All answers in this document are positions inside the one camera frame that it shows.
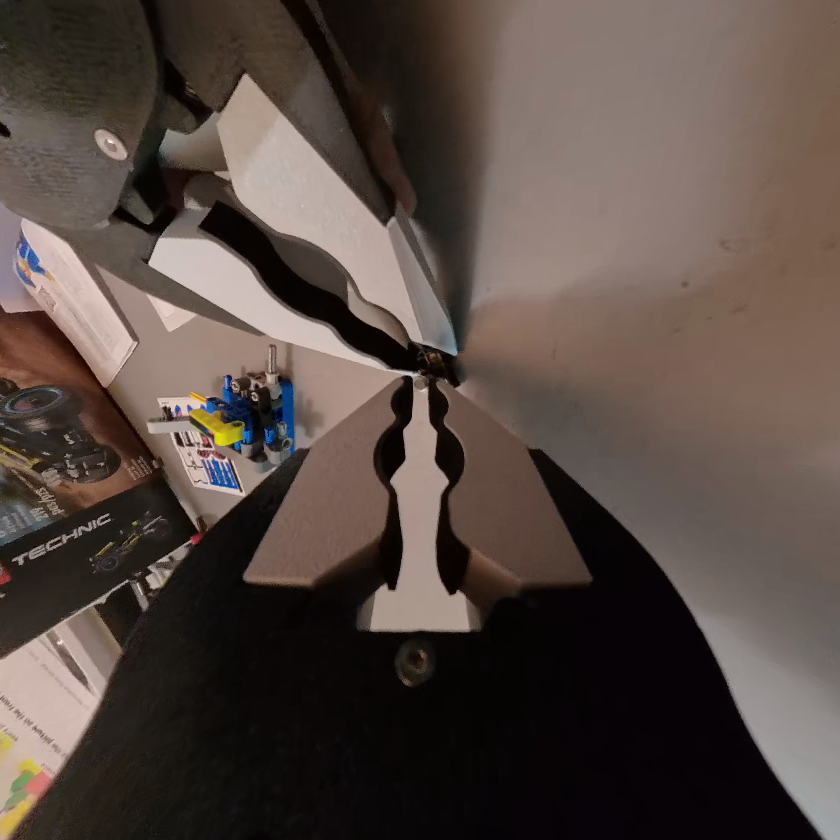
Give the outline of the closed lego booklet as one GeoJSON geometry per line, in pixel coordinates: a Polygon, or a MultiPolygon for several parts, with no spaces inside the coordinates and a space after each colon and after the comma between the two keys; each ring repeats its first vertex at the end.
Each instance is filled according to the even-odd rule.
{"type": "Polygon", "coordinates": [[[138,340],[98,270],[46,227],[1,208],[2,393],[21,385],[108,388],[138,340]]]}

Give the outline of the lego set box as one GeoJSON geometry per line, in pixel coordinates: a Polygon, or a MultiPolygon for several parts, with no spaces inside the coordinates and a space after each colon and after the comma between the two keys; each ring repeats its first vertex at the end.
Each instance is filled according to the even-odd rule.
{"type": "Polygon", "coordinates": [[[188,543],[193,520],[41,312],[1,317],[1,656],[188,543]]]}

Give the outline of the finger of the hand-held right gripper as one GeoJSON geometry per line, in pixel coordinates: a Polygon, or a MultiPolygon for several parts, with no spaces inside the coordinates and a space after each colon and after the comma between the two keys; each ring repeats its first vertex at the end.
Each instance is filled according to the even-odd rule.
{"type": "Polygon", "coordinates": [[[149,264],[268,338],[376,369],[421,370],[404,328],[335,258],[258,221],[230,184],[186,184],[149,264]]]}
{"type": "Polygon", "coordinates": [[[289,309],[328,326],[348,358],[454,357],[438,260],[396,203],[382,221],[249,75],[217,122],[243,214],[302,255],[269,269],[289,309]]]}

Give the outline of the small blue yellow lego assembly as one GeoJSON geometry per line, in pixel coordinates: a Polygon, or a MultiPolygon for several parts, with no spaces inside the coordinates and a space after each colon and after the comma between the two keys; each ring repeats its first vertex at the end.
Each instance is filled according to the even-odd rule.
{"type": "MultiPolygon", "coordinates": [[[[253,466],[264,474],[295,453],[294,389],[280,372],[275,344],[268,347],[262,371],[226,374],[215,393],[192,392],[188,396],[205,404],[204,409],[190,412],[190,422],[213,439],[215,448],[234,462],[237,472],[239,467],[253,466]]],[[[168,436],[187,427],[187,422],[167,421],[159,408],[146,425],[150,434],[168,436]]]]}

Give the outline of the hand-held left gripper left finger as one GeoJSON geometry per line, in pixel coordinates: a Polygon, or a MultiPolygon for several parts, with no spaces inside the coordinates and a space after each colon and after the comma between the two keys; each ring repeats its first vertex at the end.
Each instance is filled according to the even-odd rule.
{"type": "Polygon", "coordinates": [[[406,539],[393,480],[406,461],[413,379],[398,377],[313,444],[243,582],[374,632],[376,593],[393,591],[406,539]]]}

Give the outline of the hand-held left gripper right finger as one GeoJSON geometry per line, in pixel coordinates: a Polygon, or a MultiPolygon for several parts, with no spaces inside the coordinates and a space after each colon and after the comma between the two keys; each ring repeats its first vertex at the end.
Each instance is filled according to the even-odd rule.
{"type": "Polygon", "coordinates": [[[443,380],[429,380],[427,409],[444,482],[434,528],[443,592],[427,597],[427,630],[471,632],[500,601],[591,586],[528,447],[443,380]]]}

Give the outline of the lego sticker sheet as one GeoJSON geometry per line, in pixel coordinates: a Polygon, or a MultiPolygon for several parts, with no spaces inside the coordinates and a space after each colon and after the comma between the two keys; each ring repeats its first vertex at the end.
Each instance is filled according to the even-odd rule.
{"type": "Polygon", "coordinates": [[[187,427],[178,428],[168,436],[191,485],[228,496],[244,496],[245,489],[234,462],[215,448],[210,436],[190,422],[190,412],[204,409],[204,402],[192,396],[176,396],[158,397],[157,403],[165,420],[187,422],[187,427]]]}

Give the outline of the large blue yellow lego assembly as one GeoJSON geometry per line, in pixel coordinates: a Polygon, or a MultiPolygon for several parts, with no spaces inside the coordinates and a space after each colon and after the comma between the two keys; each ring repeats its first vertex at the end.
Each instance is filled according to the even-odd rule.
{"type": "Polygon", "coordinates": [[[207,531],[208,520],[204,515],[199,515],[196,518],[196,533],[189,540],[162,559],[153,562],[129,581],[129,587],[141,613],[148,611],[152,601],[160,593],[165,583],[170,580],[186,557],[201,542],[207,531]]]}

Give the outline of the black lego connector piece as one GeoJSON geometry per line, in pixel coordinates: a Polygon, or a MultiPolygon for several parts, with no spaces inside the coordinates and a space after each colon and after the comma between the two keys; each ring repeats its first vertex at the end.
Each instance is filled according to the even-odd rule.
{"type": "Polygon", "coordinates": [[[416,364],[416,372],[428,379],[445,381],[459,386],[457,357],[430,345],[410,343],[409,351],[416,364]]]}

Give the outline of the open lego instruction booklet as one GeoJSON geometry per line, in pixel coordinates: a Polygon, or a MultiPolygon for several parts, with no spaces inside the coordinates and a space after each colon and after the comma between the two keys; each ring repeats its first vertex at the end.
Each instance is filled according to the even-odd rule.
{"type": "Polygon", "coordinates": [[[147,294],[146,297],[168,333],[179,329],[196,317],[195,313],[178,308],[155,296],[147,294]]]}

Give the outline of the printed instruction sheet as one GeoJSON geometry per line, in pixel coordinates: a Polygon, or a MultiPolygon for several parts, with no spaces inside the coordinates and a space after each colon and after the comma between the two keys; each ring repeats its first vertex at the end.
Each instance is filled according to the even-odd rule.
{"type": "Polygon", "coordinates": [[[50,787],[87,729],[121,653],[92,608],[1,660],[1,838],[50,787]]]}

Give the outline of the person's right hand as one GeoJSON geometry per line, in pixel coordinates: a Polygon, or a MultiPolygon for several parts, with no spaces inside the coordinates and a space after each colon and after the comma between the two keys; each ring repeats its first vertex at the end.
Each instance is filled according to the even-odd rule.
{"type": "Polygon", "coordinates": [[[411,217],[417,207],[417,195],[379,102],[360,83],[353,87],[351,98],[354,125],[375,173],[411,217]]]}

